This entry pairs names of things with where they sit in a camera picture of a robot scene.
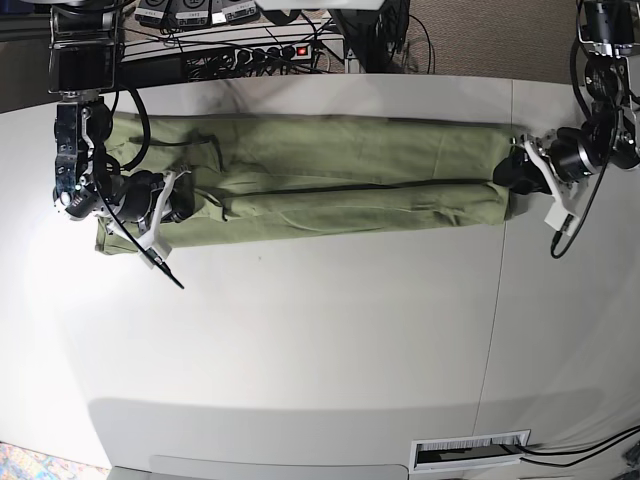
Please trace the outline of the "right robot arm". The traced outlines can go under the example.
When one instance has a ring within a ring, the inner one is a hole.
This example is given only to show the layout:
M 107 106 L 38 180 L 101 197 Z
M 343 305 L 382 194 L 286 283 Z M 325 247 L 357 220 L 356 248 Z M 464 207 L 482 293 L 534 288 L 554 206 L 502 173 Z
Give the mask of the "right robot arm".
M 124 55 L 120 33 L 126 1 L 60 1 L 51 7 L 49 90 L 60 95 L 54 121 L 53 200 L 74 221 L 117 216 L 147 226 L 153 217 L 179 223 L 195 210 L 189 193 L 167 175 L 141 169 L 151 146 L 151 124 L 139 93 L 118 82 Z M 130 93 L 142 124 L 138 152 L 122 164 L 106 147 L 114 112 L 104 93 Z

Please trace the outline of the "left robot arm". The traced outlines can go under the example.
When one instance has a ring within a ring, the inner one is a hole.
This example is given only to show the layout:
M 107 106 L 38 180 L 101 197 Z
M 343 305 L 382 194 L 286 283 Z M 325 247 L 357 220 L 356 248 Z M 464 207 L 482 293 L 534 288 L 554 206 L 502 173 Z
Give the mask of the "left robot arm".
M 584 122 L 558 129 L 546 142 L 533 141 L 552 180 L 571 185 L 608 165 L 639 166 L 639 87 L 632 79 L 638 51 L 637 1 L 576 3 L 569 69 Z

